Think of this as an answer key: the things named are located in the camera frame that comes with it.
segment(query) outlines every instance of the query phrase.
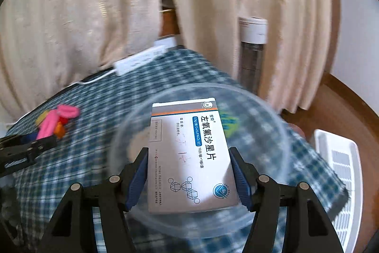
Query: cylindrical container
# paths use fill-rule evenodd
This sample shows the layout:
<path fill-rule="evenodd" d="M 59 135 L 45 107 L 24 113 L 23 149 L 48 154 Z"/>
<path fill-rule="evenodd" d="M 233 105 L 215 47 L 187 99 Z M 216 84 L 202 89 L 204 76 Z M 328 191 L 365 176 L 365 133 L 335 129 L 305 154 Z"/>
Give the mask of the cylindrical container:
<path fill-rule="evenodd" d="M 109 175 L 118 175 L 125 164 L 135 160 L 142 147 L 151 147 L 149 128 L 153 103 L 211 97 L 217 102 L 228 147 L 236 147 L 245 162 L 254 164 L 258 173 L 287 184 L 292 162 L 291 144 L 281 118 L 249 91 L 212 83 L 169 88 L 136 106 L 113 138 L 107 160 Z M 163 234 L 192 239 L 236 232 L 251 224 L 254 217 L 242 205 L 197 213 L 152 214 L 148 210 L 147 186 L 128 215 Z"/>
<path fill-rule="evenodd" d="M 267 20 L 260 18 L 239 18 L 241 40 L 240 83 L 253 94 L 258 93 L 263 48 L 267 42 Z"/>

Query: white medicine box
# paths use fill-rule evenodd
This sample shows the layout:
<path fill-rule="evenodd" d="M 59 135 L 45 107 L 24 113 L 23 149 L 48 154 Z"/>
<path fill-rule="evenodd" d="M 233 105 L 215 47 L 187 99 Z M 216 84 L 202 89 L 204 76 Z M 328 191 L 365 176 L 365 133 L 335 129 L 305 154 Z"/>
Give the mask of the white medicine box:
<path fill-rule="evenodd" d="M 214 98 L 153 104 L 147 173 L 151 213 L 239 203 Z"/>

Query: yellow object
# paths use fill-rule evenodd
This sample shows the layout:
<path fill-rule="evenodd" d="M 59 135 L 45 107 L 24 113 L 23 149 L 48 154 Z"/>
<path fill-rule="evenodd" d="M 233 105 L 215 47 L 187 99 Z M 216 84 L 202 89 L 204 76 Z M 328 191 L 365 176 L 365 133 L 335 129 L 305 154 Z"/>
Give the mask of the yellow object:
<path fill-rule="evenodd" d="M 61 139 L 66 134 L 66 130 L 64 129 L 64 126 L 62 125 L 61 122 L 57 123 L 57 125 L 54 129 L 54 134 L 59 139 Z"/>
<path fill-rule="evenodd" d="M 50 112 L 50 110 L 46 110 L 41 115 L 38 116 L 38 118 L 36 119 L 36 126 L 37 127 L 39 127 L 39 125 L 42 123 L 42 121 L 44 121 L 44 119 L 46 118 L 46 116 L 49 112 Z"/>

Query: white wall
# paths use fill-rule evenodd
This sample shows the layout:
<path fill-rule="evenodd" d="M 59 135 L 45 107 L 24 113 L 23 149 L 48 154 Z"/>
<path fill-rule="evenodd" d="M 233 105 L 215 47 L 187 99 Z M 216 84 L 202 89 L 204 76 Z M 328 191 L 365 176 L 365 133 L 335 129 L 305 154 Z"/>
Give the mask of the white wall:
<path fill-rule="evenodd" d="M 379 0 L 341 0 L 331 74 L 379 115 Z"/>
<path fill-rule="evenodd" d="M 3 108 L 0 103 L 0 138 L 3 137 L 6 133 L 5 124 L 12 122 L 12 118 L 9 116 L 7 111 Z"/>

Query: molecular structure diagram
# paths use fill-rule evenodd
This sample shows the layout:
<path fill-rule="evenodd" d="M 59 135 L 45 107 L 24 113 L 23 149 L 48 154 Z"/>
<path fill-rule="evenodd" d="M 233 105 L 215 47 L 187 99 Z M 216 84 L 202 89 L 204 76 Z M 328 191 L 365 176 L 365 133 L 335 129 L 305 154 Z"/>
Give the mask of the molecular structure diagram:
<path fill-rule="evenodd" d="M 168 182 L 170 184 L 171 191 L 178 192 L 182 189 L 187 192 L 187 197 L 189 199 L 192 199 L 195 204 L 198 204 L 200 203 L 200 199 L 198 198 L 198 192 L 192 189 L 192 180 L 192 177 L 187 177 L 187 181 L 180 184 L 174 181 L 173 178 L 169 178 Z"/>

